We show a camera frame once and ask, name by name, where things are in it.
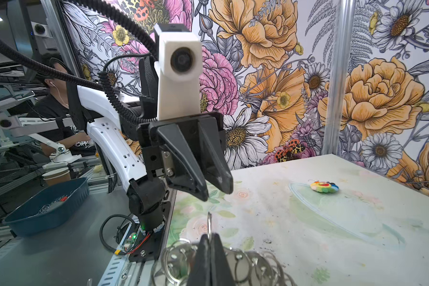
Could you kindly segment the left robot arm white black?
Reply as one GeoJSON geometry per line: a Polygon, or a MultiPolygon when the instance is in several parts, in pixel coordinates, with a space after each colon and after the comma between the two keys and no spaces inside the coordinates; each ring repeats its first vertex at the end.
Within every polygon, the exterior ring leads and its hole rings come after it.
{"type": "Polygon", "coordinates": [[[131,213],[145,232],[164,224],[162,201],[168,188],[207,201],[207,186],[231,194],[234,182],[224,158],[225,132],[219,113],[202,113],[198,80],[160,82],[157,120],[126,123],[106,94],[67,86],[70,114],[83,121],[119,174],[131,213]]]}

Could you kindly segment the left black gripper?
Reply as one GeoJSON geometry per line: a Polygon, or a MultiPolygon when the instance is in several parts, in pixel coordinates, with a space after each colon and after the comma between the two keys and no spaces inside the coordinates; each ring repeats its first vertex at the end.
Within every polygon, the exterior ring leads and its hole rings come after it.
{"type": "Polygon", "coordinates": [[[208,200],[205,179],[225,194],[234,190],[224,157],[223,115],[209,112],[137,127],[149,178],[163,173],[170,188],[208,200]]]}

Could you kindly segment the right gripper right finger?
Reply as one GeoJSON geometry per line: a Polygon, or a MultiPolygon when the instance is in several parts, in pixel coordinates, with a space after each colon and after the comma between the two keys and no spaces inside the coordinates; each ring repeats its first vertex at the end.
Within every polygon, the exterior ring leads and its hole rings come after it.
{"type": "Polygon", "coordinates": [[[235,285],[225,250],[218,234],[213,234],[210,238],[210,284],[211,286],[235,285]]]}

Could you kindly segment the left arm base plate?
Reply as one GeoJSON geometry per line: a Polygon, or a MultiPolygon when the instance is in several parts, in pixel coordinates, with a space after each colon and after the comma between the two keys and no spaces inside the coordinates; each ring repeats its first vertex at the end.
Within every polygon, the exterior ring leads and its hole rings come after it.
{"type": "Polygon", "coordinates": [[[163,222],[157,228],[157,231],[151,231],[150,236],[147,240],[132,254],[129,255],[129,262],[148,262],[155,261],[159,258],[161,250],[164,245],[164,239],[166,238],[166,227],[168,222],[170,222],[169,215],[172,209],[172,204],[170,201],[164,201],[160,210],[163,214],[163,222]]]}

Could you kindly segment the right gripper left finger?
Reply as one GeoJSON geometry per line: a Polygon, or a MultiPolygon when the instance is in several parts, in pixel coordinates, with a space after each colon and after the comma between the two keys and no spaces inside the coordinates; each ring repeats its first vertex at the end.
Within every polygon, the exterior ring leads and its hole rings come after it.
{"type": "Polygon", "coordinates": [[[195,254],[194,263],[191,266],[187,286],[211,285],[211,253],[210,240],[207,234],[201,237],[195,254]]]}

